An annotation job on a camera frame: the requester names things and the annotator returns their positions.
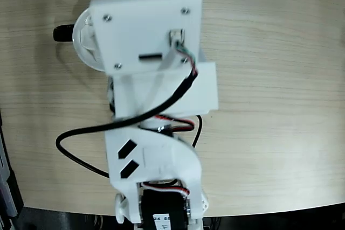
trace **connector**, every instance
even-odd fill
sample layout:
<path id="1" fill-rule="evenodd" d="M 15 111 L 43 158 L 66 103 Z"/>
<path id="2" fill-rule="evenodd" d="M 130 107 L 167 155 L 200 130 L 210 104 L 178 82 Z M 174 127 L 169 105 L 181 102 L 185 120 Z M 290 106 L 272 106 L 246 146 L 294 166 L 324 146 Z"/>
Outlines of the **connector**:
<path id="1" fill-rule="evenodd" d="M 184 29 L 170 30 L 170 33 L 169 33 L 170 46 L 172 46 L 177 41 L 179 41 L 181 44 L 184 43 Z"/>

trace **wooden table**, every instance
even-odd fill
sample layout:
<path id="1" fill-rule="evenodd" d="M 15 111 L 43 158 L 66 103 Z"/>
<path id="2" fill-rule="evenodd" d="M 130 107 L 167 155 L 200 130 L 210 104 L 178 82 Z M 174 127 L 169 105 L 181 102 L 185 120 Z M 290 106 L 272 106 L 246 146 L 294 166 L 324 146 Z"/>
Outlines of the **wooden table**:
<path id="1" fill-rule="evenodd" d="M 114 214 L 108 179 L 54 143 L 111 119 L 105 75 L 52 39 L 88 3 L 0 0 L 0 108 L 26 206 Z M 220 104 L 197 146 L 207 215 L 345 202 L 344 8 L 344 0 L 204 0 L 201 43 L 217 63 Z M 102 133 L 64 145 L 107 170 Z"/>

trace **black diamond marking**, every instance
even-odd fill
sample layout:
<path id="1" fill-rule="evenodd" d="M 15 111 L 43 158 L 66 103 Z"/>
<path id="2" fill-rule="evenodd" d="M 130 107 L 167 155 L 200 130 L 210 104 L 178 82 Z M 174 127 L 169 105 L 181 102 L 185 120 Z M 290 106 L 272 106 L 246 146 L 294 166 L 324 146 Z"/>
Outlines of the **black diamond marking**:
<path id="1" fill-rule="evenodd" d="M 127 141 L 127 143 L 118 152 L 119 159 L 125 159 L 135 147 L 136 144 L 132 140 Z"/>
<path id="2" fill-rule="evenodd" d="M 127 179 L 134 171 L 138 168 L 138 163 L 135 161 L 130 161 L 125 168 L 120 172 L 121 179 Z"/>

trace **black wire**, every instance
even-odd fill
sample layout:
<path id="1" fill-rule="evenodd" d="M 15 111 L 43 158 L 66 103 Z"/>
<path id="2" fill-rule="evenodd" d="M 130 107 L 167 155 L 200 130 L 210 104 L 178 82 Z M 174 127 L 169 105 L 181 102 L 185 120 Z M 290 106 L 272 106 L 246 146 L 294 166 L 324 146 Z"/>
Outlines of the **black wire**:
<path id="1" fill-rule="evenodd" d="M 194 148 L 195 148 L 196 144 L 198 143 L 198 140 L 199 140 L 199 137 L 200 137 L 200 134 L 201 134 L 201 130 L 203 128 L 203 118 L 201 118 L 200 115 L 196 115 L 196 116 L 197 116 L 197 118 L 199 120 L 199 127 L 198 127 L 198 131 L 196 132 L 193 144 L 192 144 L 192 146 Z"/>
<path id="2" fill-rule="evenodd" d="M 174 128 L 179 128 L 180 126 L 176 126 L 176 127 L 172 127 L 171 131 L 172 132 L 189 132 L 189 131 L 193 131 L 194 127 L 189 127 L 189 128 L 185 128 L 185 129 L 174 129 Z"/>
<path id="3" fill-rule="evenodd" d="M 221 220 L 221 217 L 211 218 L 210 230 L 219 230 Z"/>
<path id="4" fill-rule="evenodd" d="M 124 121 L 117 121 L 117 122 L 113 122 L 113 123 L 103 124 L 103 125 L 99 125 L 99 126 L 91 126 L 91 127 L 86 127 L 86 128 L 72 129 L 72 130 L 69 130 L 69 131 L 62 133 L 56 139 L 57 149 L 62 154 L 67 156 L 69 159 L 71 159 L 72 161 L 80 164 L 81 166 L 89 169 L 90 171 L 93 171 L 93 172 L 95 172 L 101 176 L 109 178 L 109 174 L 107 172 L 104 172 L 104 171 L 84 162 L 83 160 L 81 160 L 77 156 L 68 152 L 61 145 L 61 141 L 68 138 L 68 137 L 72 137 L 72 136 L 76 136 L 76 135 L 89 134 L 89 133 L 95 133 L 95 132 L 101 132 L 101 131 L 106 131 L 106 130 L 128 127 L 130 125 L 137 124 L 141 121 L 147 120 L 147 119 L 165 111 L 170 106 L 172 106 L 175 102 L 177 102 L 188 91 L 188 89 L 191 87 L 191 85 L 193 84 L 193 82 L 197 76 L 198 76 L 197 73 L 195 74 L 195 73 L 193 73 L 193 71 L 191 71 L 189 76 L 181 82 L 179 87 L 174 91 L 174 93 L 172 94 L 172 96 L 170 98 L 168 98 L 165 102 L 163 102 L 161 105 L 157 106 L 156 108 L 153 108 L 152 110 L 149 110 L 148 112 L 141 114 L 137 117 L 133 117 L 133 118 L 130 118 L 130 119 L 127 119 Z"/>

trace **dark floor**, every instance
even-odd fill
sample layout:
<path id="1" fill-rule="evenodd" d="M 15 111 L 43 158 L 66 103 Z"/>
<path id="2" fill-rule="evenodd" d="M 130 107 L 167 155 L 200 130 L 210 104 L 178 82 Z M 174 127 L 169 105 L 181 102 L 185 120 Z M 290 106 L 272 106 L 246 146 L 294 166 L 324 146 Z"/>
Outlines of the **dark floor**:
<path id="1" fill-rule="evenodd" d="M 130 230 L 131 224 L 118 225 L 114 217 L 102 217 L 102 229 Z M 210 218 L 204 225 L 210 225 Z M 101 217 L 24 208 L 14 221 L 17 230 L 99 230 Z M 223 217 L 215 230 L 300 230 L 345 229 L 345 204 L 285 213 Z"/>

